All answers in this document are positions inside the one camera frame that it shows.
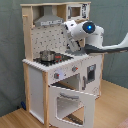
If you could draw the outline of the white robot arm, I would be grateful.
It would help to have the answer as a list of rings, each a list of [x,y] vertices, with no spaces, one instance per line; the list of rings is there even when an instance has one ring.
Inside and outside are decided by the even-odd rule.
[[[103,54],[128,51],[128,33],[123,41],[117,45],[103,46],[104,29],[92,21],[77,24],[74,20],[65,22],[67,34],[72,42],[85,40],[86,54]]]

